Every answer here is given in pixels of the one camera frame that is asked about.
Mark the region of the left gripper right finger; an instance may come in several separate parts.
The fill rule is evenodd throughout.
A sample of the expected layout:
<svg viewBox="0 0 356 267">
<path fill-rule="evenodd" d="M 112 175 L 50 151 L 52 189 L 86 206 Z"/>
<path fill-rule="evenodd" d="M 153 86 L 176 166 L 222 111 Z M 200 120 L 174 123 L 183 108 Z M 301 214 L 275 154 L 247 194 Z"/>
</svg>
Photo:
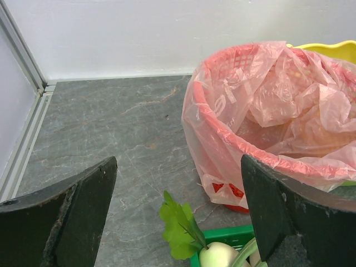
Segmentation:
<svg viewBox="0 0 356 267">
<path fill-rule="evenodd" d="M 268 266 L 355 266 L 355 200 L 243 155 L 241 175 L 261 260 Z"/>
</svg>

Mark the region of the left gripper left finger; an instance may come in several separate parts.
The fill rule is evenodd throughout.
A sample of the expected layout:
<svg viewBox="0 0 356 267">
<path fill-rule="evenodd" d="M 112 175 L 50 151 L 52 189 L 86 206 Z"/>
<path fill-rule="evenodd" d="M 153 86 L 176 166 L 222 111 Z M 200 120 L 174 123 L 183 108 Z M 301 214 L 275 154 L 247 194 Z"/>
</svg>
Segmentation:
<svg viewBox="0 0 356 267">
<path fill-rule="evenodd" d="M 1 266 L 94 266 L 117 178 L 111 156 L 1 203 Z"/>
</svg>

